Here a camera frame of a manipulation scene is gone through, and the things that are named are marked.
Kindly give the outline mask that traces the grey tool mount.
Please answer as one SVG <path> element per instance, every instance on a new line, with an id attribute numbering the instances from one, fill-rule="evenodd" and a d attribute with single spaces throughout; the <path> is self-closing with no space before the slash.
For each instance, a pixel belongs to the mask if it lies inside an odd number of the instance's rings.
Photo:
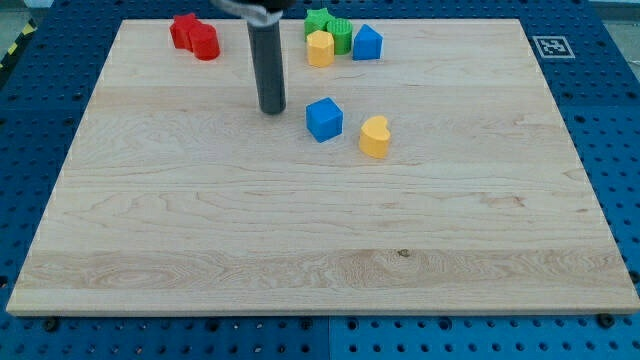
<path id="1" fill-rule="evenodd" d="M 210 0 L 219 10 L 245 19 L 250 24 L 274 24 L 296 0 Z"/>

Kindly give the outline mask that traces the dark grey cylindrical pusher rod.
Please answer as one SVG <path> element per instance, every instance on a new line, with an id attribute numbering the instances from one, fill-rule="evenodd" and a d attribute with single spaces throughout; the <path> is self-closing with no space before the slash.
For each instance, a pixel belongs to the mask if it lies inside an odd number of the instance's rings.
<path id="1" fill-rule="evenodd" d="M 280 114 L 286 108 L 286 93 L 279 23 L 247 27 L 260 109 Z"/>

